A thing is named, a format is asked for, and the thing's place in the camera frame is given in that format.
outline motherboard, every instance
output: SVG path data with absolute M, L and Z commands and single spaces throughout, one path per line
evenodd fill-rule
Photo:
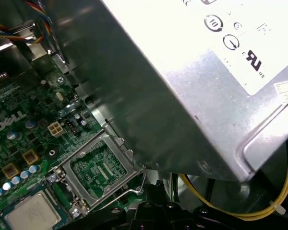
M 30 84 L 0 75 L 0 230 L 55 230 L 142 200 L 143 171 L 74 88 L 55 64 Z

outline wire bundle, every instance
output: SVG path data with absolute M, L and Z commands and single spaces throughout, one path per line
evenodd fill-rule
M 51 31 L 50 25 L 49 25 L 47 16 L 46 16 L 45 12 L 43 11 L 43 9 L 40 6 L 33 3 L 31 0 L 26 0 L 25 3 L 27 3 L 32 9 L 34 9 L 35 11 L 38 12 L 38 14 L 41 16 L 41 18 L 43 20 L 43 23 L 44 23 L 44 26 L 46 29 L 46 35 L 50 36 L 50 31 Z M 0 24 L 0 30 L 2 31 L 2 32 L 0 32 L 0 37 L 8 38 L 14 42 L 25 42 L 25 43 L 30 43 L 30 44 L 37 44 L 37 43 L 41 43 L 45 38 L 45 36 L 42 35 L 37 39 L 25 39 L 23 37 L 14 35 L 13 33 L 10 32 L 10 30 L 7 27 L 5 27 L 2 24 Z
M 180 174 L 180 177 L 181 177 L 182 181 L 186 184 L 186 186 L 192 191 L 192 193 L 194 193 L 204 204 L 206 204 L 207 206 L 212 207 L 214 209 L 217 209 L 221 212 L 224 212 L 224 213 L 227 213 L 229 215 L 240 218 L 242 220 L 245 220 L 245 221 L 259 220 L 259 219 L 262 219 L 262 218 L 269 216 L 270 214 L 272 214 L 275 211 L 276 206 L 280 206 L 283 203 L 283 201 L 285 200 L 285 198 L 288 195 L 288 168 L 287 168 L 287 175 L 286 175 L 283 189 L 282 189 L 281 193 L 279 194 L 278 198 L 274 201 L 274 203 L 272 205 L 270 205 L 269 207 L 265 208 L 264 210 L 258 211 L 258 212 L 232 213 L 232 212 L 227 212 L 227 211 L 224 211 L 222 209 L 219 209 L 219 208 L 213 206 L 205 198 L 203 198 L 201 196 L 201 194 L 199 194 L 199 192 L 194 188 L 193 184 L 190 182 L 189 178 L 186 175 Z
M 50 36 L 51 28 L 50 28 L 50 24 L 49 24 L 48 18 L 44 10 L 40 6 L 32 2 L 31 0 L 26 0 L 25 3 L 27 3 L 33 10 L 35 10 L 40 15 L 41 19 L 43 20 L 45 29 L 46 29 L 46 35 Z

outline white connector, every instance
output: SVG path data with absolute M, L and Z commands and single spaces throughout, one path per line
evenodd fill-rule
M 63 129 L 63 127 L 59 124 L 59 122 L 54 122 L 50 124 L 48 127 L 49 132 L 52 136 L 58 138 L 66 133 L 66 131 Z

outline cable tie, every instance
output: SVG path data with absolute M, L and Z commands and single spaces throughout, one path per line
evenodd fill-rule
M 283 206 L 278 205 L 274 203 L 273 201 L 270 201 L 270 205 L 272 205 L 276 212 L 278 212 L 280 215 L 284 215 L 286 213 L 286 209 L 284 209 Z

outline white label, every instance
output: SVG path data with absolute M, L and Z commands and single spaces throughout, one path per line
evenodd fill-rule
M 274 84 L 275 90 L 283 104 L 288 104 L 288 81 Z
M 249 95 L 288 66 L 288 0 L 184 2 L 205 12 L 212 50 Z

